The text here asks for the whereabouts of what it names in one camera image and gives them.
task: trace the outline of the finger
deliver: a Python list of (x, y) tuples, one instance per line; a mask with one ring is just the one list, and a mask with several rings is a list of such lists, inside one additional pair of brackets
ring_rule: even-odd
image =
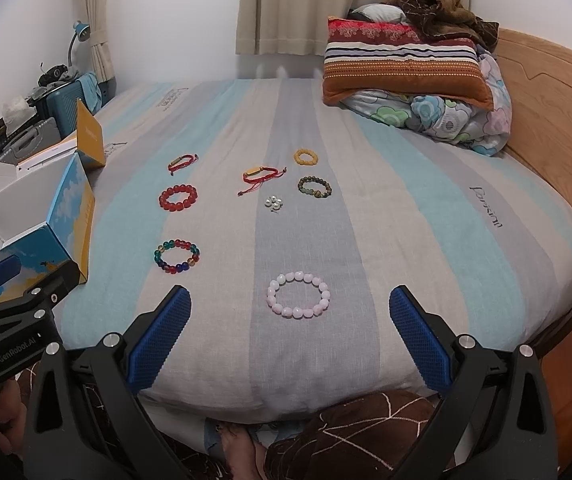
[(13, 452), (20, 458), (24, 452), (24, 429), (26, 428), (26, 406), (20, 405), (19, 414), (11, 421), (10, 429), (4, 436), (10, 442)]
[(10, 444), (10, 441), (0, 433), (0, 449), (2, 453), (5, 455), (10, 455), (13, 452), (13, 447)]
[(0, 424), (6, 424), (19, 415), (22, 405), (22, 393), (17, 381), (10, 379), (4, 383), (0, 392)]

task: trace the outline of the bed sheet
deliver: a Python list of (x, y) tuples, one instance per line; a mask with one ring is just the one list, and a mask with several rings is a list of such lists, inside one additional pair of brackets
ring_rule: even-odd
[[(141, 86), (97, 118), (108, 160), (91, 175), (90, 276), (57, 322), (68, 348), (93, 345), (185, 286), (191, 317), (144, 392), (169, 412), (261, 423), (382, 388), (420, 388), (388, 311), (402, 283), (455, 333), (497, 349), (572, 306), (572, 209), (550, 186), (510, 156), (327, 107), (319, 80)], [(299, 148), (319, 163), (295, 164)], [(199, 161), (171, 176), (167, 164), (185, 153)], [(288, 171), (238, 196), (242, 172), (258, 165)], [(328, 181), (332, 195), (301, 194), (307, 175)], [(195, 186), (199, 198), (171, 213), (158, 197), (175, 184)], [(265, 208), (269, 195), (284, 200), (279, 212)], [(194, 242), (201, 259), (171, 275), (153, 252), (175, 238)], [(179, 262), (184, 252), (164, 257)], [(272, 313), (266, 288), (288, 270), (323, 277), (328, 311)], [(319, 293), (289, 284), (278, 299), (312, 305)]]

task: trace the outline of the pillow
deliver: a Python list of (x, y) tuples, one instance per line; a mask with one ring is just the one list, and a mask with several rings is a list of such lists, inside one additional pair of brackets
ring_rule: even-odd
[(399, 7), (387, 4), (368, 4), (352, 10), (349, 20), (371, 23), (400, 23), (410, 25), (404, 11)]
[(324, 102), (358, 90), (439, 95), (493, 110), (493, 95), (468, 38), (425, 43), (409, 25), (329, 18)]

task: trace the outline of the silver bolt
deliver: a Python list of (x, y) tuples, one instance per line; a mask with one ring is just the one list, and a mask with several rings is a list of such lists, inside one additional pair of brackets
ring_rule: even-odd
[(463, 348), (471, 349), (475, 346), (475, 339), (469, 335), (460, 335), (460, 346)]
[(532, 357), (532, 348), (528, 345), (522, 345), (520, 346), (520, 354), (522, 354), (524, 357)]
[(46, 347), (46, 353), (48, 355), (55, 355), (57, 352), (60, 351), (60, 344), (53, 341), (52, 343), (48, 343), (48, 346)]
[(104, 346), (108, 346), (108, 348), (117, 346), (119, 342), (120, 342), (120, 335), (115, 333), (105, 335), (103, 339)]

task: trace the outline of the suitcase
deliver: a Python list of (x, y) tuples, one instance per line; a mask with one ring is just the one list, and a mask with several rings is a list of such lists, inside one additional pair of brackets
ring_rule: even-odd
[(0, 156), (0, 162), (17, 165), (60, 140), (60, 131), (57, 129), (55, 119), (50, 117), (21, 133)]
[(55, 119), (61, 139), (77, 129), (77, 99), (82, 99), (86, 106), (82, 83), (79, 80), (58, 86), (35, 101), (37, 113), (42, 120), (50, 117)]

